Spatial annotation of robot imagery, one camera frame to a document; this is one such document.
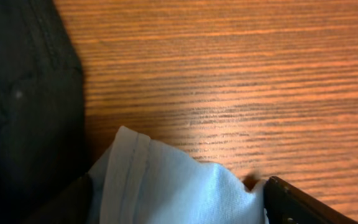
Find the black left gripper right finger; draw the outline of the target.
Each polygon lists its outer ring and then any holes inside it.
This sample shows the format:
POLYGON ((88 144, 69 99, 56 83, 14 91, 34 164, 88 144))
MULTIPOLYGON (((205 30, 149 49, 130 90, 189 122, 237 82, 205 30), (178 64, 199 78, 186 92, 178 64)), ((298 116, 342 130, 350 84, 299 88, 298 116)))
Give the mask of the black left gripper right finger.
POLYGON ((264 207, 270 224, 358 224, 276 176, 264 185, 264 207))

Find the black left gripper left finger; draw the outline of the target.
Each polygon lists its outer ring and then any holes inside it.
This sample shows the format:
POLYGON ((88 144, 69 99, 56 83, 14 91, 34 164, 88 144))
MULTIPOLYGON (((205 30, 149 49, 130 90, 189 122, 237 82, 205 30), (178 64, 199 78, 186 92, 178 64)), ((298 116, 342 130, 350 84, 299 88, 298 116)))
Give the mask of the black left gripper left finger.
POLYGON ((85 224, 92 197, 93 184, 89 174, 85 174, 27 217, 23 223, 85 224))

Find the light blue t-shirt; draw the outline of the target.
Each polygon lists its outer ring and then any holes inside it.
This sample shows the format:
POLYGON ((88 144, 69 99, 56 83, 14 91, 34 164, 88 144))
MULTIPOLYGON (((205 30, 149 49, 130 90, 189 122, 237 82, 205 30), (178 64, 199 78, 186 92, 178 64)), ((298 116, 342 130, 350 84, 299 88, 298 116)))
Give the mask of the light blue t-shirt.
POLYGON ((125 126, 88 173, 87 223, 268 223, 264 181, 249 190, 222 165, 125 126))

